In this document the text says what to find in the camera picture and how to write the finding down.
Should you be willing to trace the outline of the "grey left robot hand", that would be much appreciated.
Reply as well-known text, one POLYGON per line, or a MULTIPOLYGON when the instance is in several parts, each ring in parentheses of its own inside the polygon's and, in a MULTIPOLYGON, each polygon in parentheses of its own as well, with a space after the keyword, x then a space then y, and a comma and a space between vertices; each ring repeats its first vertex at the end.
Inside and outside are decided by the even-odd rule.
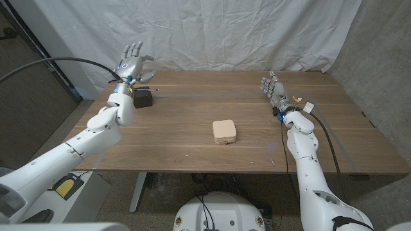
POLYGON ((156 75, 155 71, 141 74, 143 69, 143 62, 149 60, 154 61, 154 57, 150 55, 140 56, 140 50, 143 45, 142 41, 127 45, 121 53, 118 65, 115 68, 115 73, 121 78, 128 78, 131 76, 139 83, 145 84, 150 82, 156 75))

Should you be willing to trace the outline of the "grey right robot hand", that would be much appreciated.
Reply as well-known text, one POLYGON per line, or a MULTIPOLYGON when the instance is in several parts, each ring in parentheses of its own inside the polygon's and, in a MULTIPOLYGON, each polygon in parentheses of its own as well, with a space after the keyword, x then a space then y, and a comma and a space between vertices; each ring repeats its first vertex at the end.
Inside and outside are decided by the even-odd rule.
POLYGON ((269 78, 261 79, 259 89, 267 95, 273 107, 277 108, 281 114, 286 114, 293 110, 284 85, 279 81, 274 71, 270 71, 269 78))

